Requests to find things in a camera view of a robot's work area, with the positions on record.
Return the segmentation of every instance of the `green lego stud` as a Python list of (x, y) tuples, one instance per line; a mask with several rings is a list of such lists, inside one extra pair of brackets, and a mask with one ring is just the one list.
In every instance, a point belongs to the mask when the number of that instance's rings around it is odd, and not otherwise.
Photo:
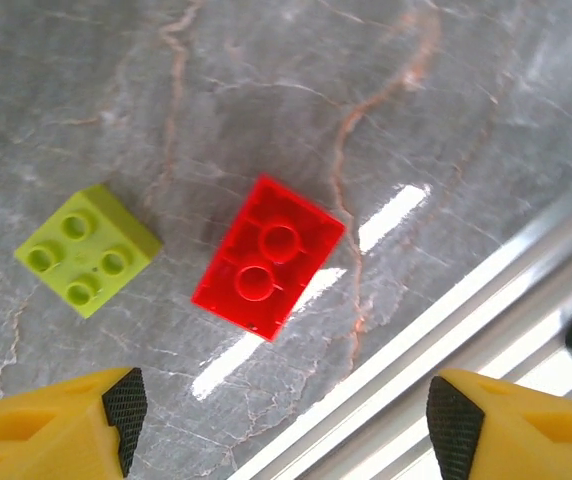
[(103, 185), (74, 194), (15, 257), (84, 318), (141, 272), (162, 244)]

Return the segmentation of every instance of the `red lego brick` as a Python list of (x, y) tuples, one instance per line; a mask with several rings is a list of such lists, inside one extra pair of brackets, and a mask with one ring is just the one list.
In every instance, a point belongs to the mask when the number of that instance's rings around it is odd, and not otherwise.
[(273, 341), (344, 225), (262, 176), (193, 294), (193, 303)]

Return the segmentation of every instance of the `gray marble countertop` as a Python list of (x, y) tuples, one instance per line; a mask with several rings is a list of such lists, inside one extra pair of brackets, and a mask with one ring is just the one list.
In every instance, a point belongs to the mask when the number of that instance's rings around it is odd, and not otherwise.
[[(263, 172), (349, 230), (274, 344), (189, 300)], [(164, 249), (83, 320), (12, 254), (100, 182)], [(140, 366), (131, 477), (227, 478), (571, 185), (567, 0), (0, 0), (0, 397)]]

